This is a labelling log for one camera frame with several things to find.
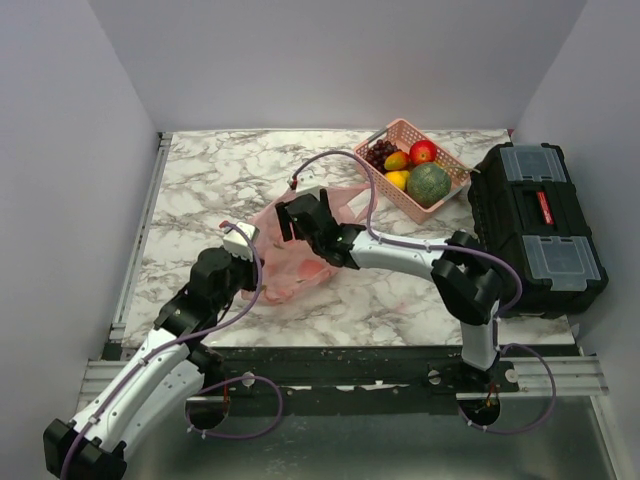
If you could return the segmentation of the pink plastic bag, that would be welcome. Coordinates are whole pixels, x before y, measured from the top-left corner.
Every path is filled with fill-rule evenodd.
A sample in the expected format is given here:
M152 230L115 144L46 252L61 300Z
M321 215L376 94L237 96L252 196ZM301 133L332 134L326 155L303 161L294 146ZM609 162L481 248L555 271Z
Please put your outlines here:
M365 199L370 198L369 184L328 189L330 209L338 222L362 224L365 221L368 208L364 207L356 212L349 205L360 195ZM262 288L258 299L260 305L284 304L324 283L338 271L336 267L316 256L306 242L282 240L276 204L294 198L295 193L287 190L249 219L249 223L259 230L254 245L263 263Z

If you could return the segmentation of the dark red fake grapes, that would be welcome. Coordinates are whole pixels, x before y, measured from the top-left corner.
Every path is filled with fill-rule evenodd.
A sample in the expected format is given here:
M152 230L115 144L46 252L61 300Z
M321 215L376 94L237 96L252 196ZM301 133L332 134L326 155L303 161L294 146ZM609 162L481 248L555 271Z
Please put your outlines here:
M388 140L377 140L365 155L365 160L379 171L384 171L386 159L398 151L398 147Z

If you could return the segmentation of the yellow fake lemon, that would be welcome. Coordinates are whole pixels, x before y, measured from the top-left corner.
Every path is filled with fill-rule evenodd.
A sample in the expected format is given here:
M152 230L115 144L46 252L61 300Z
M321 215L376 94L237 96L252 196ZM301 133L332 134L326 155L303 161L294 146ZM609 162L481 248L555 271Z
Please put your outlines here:
M388 171L385 173L385 178L401 191L406 190L409 176L410 172L408 170Z

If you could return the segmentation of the orange fake pepper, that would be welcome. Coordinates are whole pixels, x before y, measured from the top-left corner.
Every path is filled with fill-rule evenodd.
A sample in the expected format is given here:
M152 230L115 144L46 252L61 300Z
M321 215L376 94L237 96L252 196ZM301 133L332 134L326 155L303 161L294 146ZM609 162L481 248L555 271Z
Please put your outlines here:
M409 164L409 155L404 151L398 150L385 159L384 169L386 171L405 170L409 166Z

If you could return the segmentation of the green fake melon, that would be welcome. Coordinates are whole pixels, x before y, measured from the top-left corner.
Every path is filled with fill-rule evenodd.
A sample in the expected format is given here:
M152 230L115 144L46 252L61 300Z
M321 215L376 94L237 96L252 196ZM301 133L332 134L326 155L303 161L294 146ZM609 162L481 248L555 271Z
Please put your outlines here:
M444 198L450 189L450 176L435 163L424 163L415 167L406 184L407 194L425 209Z

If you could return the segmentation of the red fake apple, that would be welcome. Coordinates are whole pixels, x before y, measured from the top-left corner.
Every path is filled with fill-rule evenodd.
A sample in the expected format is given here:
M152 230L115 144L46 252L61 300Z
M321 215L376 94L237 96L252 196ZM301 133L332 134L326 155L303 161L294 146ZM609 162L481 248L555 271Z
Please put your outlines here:
M409 158L413 166L435 162L437 146L430 140L417 141L410 147Z

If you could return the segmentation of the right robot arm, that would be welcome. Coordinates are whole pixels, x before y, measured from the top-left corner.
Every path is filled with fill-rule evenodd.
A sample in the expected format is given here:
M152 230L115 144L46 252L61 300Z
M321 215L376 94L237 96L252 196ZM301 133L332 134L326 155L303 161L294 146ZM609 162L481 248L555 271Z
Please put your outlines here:
M443 244L431 244L340 223L324 189L318 196L307 193L280 202L276 213L284 241L306 242L334 267L383 269L432 281L447 311L461 324L462 384L480 392L494 383L498 358L494 315L503 282L488 254L454 243L468 235L457 232Z

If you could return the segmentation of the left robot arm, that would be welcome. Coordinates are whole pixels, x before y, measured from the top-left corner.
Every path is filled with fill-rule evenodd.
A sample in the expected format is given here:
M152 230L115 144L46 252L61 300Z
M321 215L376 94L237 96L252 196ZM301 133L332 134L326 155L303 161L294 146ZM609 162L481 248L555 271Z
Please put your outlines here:
M47 470L58 479L120 479L142 439L189 396L222 380L205 336L225 328L223 312L242 290L260 290L253 245L209 248L165 304L135 355L84 409L43 434Z

